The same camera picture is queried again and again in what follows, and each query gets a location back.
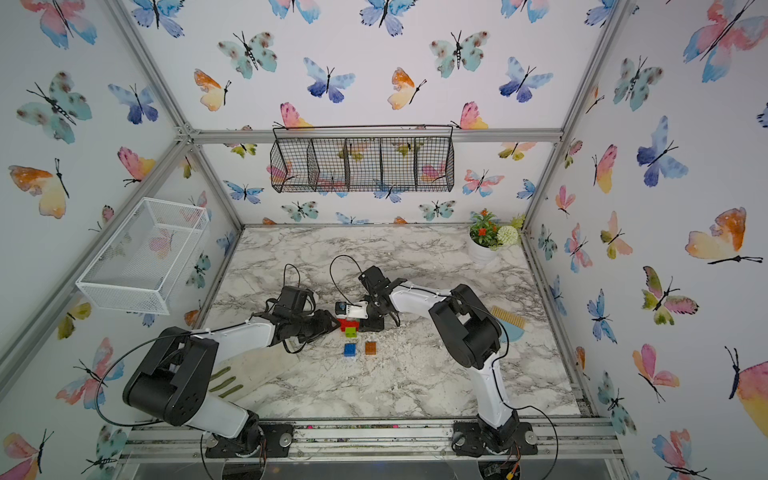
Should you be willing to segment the long red lego brick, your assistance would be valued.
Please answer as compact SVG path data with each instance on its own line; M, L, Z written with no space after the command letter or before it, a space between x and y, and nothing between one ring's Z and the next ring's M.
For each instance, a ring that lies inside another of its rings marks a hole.
M348 328L358 329L360 326L360 322L355 319L340 319L340 330L342 332L345 332Z

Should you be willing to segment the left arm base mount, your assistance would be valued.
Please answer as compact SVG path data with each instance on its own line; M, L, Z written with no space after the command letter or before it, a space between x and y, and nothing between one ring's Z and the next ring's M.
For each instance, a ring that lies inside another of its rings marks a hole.
M289 456L295 428L289 423L253 421L236 438L213 435L216 445L205 447L206 459L281 459Z

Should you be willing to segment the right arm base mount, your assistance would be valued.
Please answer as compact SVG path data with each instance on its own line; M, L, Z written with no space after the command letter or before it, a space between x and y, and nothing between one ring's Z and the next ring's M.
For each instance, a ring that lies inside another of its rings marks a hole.
M450 447L457 456L479 458L490 454L537 455L537 436L532 425L511 418L500 428L483 420L455 422Z

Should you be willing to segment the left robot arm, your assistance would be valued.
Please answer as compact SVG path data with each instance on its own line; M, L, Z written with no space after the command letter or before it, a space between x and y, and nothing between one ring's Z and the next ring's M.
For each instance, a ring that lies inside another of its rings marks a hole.
M123 402L156 420L226 439L251 441L256 415L209 391L214 367L250 351L304 346L333 332L340 322L318 309L308 289L285 287L264 311L213 330L171 327L152 343L123 390Z

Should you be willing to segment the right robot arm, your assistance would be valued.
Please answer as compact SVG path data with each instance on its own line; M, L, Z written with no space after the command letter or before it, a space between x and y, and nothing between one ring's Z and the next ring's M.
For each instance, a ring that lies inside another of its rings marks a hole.
M358 280L366 290L370 315L397 320L401 314L413 314L432 320L451 358L468 370L486 428L499 436L519 428L500 368L506 332L469 286L429 289L402 278L390 280L376 266L364 270Z

